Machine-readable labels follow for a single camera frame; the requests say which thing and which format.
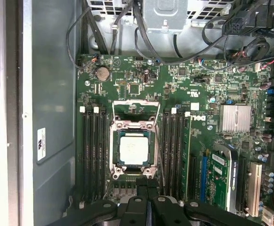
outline heatsink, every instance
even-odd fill
[[[220,132],[250,132],[251,106],[222,105]]]

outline label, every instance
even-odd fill
[[[220,175],[223,174],[222,170],[220,170],[218,167],[214,166],[213,169],[214,169],[214,171],[217,172],[218,174],[220,174]]]
[[[218,163],[222,164],[223,166],[225,165],[225,160],[222,159],[222,158],[220,158],[220,157],[218,157],[215,154],[212,154],[212,159],[215,160],[215,161],[217,161]]]
[[[37,161],[46,157],[46,128],[37,130]]]

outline pcie slot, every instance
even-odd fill
[[[260,182],[261,182],[262,165],[256,162],[251,162],[249,177],[249,193],[248,193],[248,213],[252,217],[258,217]]]
[[[207,162],[208,162],[208,157],[203,156],[202,169],[201,169],[201,185],[200,185],[200,193],[199,193],[199,199],[202,202],[205,201],[206,179],[207,179]]]
[[[196,168],[197,168],[197,157],[190,155],[189,162],[189,175],[188,175],[188,199],[195,199],[195,180],[196,180]]]
[[[240,156],[237,177],[236,206],[237,211],[245,208],[245,191],[247,181],[247,158]]]

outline blue connector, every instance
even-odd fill
[[[199,193],[199,199],[202,202],[205,201],[207,162],[208,162],[208,157],[203,156],[203,158],[202,158],[202,172],[201,172],[201,187],[200,187],[200,193]]]

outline screw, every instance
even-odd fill
[[[192,207],[198,207],[199,206],[199,204],[196,203],[196,202],[191,202],[191,203],[189,203],[189,205],[191,205]]]
[[[166,198],[164,198],[164,197],[158,197],[158,201],[159,201],[159,202],[165,202],[165,201],[166,201]]]

